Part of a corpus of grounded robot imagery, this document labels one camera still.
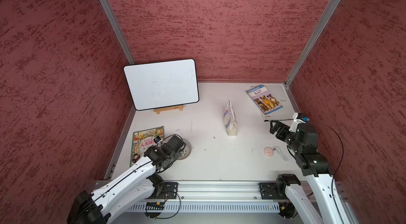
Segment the white patterned breakfast bowl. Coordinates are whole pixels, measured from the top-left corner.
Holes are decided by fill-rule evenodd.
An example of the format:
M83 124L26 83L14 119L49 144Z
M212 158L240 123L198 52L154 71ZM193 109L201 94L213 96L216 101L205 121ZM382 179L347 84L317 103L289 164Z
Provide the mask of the white patterned breakfast bowl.
M181 152L179 153L179 156L177 160L183 160L186 159L190 154L191 154L191 144L187 140L183 140L183 147L181 148Z

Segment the oats bag white purple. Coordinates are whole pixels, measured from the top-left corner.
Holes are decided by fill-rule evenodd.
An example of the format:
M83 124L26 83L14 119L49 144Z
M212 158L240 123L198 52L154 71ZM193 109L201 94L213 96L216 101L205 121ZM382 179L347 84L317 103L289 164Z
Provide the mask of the oats bag white purple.
M237 136L237 121L230 99L224 111L223 121L227 135L229 137Z

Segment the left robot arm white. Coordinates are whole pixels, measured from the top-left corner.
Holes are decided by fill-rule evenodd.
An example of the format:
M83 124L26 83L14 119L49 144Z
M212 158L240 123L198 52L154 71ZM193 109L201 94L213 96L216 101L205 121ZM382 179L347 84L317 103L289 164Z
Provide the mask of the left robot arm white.
M160 197L164 181L159 175L181 156L184 140L171 135L145 153L113 181L91 193L80 192L74 199L68 224L110 224L127 209L149 197Z

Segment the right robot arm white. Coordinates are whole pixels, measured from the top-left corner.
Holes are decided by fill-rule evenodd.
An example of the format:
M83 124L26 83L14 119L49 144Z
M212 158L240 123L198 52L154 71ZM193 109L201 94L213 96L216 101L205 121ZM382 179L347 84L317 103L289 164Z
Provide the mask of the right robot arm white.
M351 220L339 196L333 170L327 159L318 152L316 129L303 121L289 127L281 121L272 120L270 133L295 153L296 164L312 189L319 211L293 174L278 176L278 196L287 198L293 204L305 224L349 224Z

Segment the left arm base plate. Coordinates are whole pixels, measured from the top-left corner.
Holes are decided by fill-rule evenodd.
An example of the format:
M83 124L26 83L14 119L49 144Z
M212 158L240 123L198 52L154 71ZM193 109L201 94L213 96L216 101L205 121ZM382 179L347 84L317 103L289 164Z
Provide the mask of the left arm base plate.
M176 199L178 197L178 186L178 182L164 181L154 189L152 195L150 196L150 199Z

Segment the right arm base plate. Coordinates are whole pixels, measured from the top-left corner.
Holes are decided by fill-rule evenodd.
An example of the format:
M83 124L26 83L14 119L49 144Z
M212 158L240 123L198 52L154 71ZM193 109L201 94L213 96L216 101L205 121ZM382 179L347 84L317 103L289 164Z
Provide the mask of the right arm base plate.
M261 182L259 191L262 200L285 200L284 186L278 182Z

